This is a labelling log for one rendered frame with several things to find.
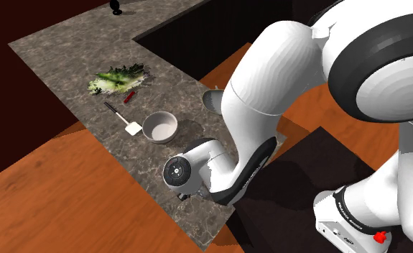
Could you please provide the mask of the white round bowl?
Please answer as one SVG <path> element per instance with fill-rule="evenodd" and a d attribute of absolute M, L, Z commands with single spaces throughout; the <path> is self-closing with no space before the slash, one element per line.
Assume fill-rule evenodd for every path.
<path fill-rule="evenodd" d="M 143 135 L 155 144 L 171 141 L 177 133 L 177 118 L 167 111 L 150 114 L 142 124 Z"/>

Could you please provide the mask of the dark robot stand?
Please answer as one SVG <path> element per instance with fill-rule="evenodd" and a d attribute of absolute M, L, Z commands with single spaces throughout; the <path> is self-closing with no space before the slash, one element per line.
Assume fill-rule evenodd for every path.
<path fill-rule="evenodd" d="M 227 224 L 245 253 L 413 253 L 413 124 L 377 170 L 315 130 L 259 172 Z"/>

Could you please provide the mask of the green lettuce leaf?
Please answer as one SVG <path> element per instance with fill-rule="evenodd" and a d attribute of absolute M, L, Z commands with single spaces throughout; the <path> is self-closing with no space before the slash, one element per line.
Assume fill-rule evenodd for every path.
<path fill-rule="evenodd" d="M 106 73 L 96 73 L 96 78 L 88 83 L 87 90 L 90 95 L 126 93 L 140 86 L 149 76 L 149 71 L 142 63 L 130 67 L 124 65 L 122 68 L 111 66 Z"/>

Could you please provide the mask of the black round-footed object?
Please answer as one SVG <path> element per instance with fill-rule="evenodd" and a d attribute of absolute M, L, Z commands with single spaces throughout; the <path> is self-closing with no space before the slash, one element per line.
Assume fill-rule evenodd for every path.
<path fill-rule="evenodd" d="M 113 15 L 121 15 L 123 12 L 120 10 L 119 0 L 110 0 L 109 6 L 112 9 Z"/>

